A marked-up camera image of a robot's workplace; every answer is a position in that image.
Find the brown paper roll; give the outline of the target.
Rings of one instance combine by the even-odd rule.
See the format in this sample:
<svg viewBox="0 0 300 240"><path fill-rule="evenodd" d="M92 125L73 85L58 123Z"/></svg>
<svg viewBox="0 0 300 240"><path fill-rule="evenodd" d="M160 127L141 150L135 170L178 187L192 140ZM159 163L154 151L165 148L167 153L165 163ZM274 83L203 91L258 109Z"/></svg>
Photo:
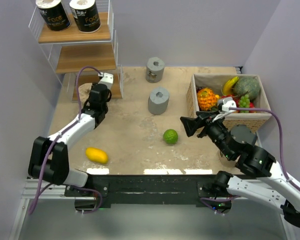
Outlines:
<svg viewBox="0 0 300 240"><path fill-rule="evenodd" d="M226 156L220 150L218 151L217 156L218 156L218 159L220 161L226 161L227 160Z"/></svg>
<svg viewBox="0 0 300 240"><path fill-rule="evenodd" d="M78 88L81 103L84 103L90 95L92 83L84 83Z"/></svg>

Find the black paper roll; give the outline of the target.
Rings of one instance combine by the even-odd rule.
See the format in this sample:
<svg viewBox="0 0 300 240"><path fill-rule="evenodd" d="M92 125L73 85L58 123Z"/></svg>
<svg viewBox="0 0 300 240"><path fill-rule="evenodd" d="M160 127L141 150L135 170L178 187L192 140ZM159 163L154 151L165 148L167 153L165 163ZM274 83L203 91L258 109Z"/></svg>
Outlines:
<svg viewBox="0 0 300 240"><path fill-rule="evenodd" d="M71 0L69 7L81 33L94 33L100 28L101 21L95 0Z"/></svg>
<svg viewBox="0 0 300 240"><path fill-rule="evenodd" d="M61 0L36 0L35 4L51 31L63 31L71 25Z"/></svg>

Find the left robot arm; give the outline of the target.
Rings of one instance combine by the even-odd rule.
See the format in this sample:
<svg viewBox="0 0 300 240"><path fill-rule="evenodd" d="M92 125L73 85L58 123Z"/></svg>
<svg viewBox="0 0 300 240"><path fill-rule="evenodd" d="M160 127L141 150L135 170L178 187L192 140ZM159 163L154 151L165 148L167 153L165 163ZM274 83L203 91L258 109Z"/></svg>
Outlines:
<svg viewBox="0 0 300 240"><path fill-rule="evenodd" d="M73 121L48 137L34 140L28 174L54 185L76 186L78 193L89 196L94 184L86 172L70 168L69 150L105 119L111 97L105 84L92 84L88 99Z"/></svg>

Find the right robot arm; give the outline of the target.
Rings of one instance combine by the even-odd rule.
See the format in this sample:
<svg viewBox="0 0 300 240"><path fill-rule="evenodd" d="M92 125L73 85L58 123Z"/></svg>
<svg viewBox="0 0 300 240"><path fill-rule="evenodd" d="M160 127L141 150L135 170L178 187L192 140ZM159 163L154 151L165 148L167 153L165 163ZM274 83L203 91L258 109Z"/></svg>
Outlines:
<svg viewBox="0 0 300 240"><path fill-rule="evenodd" d="M218 111L199 111L196 118L182 116L180 121L188 137L201 129L198 138L209 137L228 161L235 162L241 173L269 187L254 185L219 171L204 189L218 197L228 194L265 204L283 215L288 223L300 228L300 182L286 172L282 162L256 145L257 136L246 125L236 125L228 130L223 124L224 118L225 113Z"/></svg>

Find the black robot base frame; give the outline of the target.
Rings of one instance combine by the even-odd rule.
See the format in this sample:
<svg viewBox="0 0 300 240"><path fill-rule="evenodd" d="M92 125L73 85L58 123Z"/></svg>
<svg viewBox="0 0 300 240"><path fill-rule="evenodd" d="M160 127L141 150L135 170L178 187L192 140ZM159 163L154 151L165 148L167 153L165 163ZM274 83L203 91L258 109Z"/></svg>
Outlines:
<svg viewBox="0 0 300 240"><path fill-rule="evenodd" d="M195 205L223 214L235 199L258 201L262 189L248 176L219 171L203 175L90 174L83 187L68 186L64 193L74 197L76 210L85 214L112 205Z"/></svg>

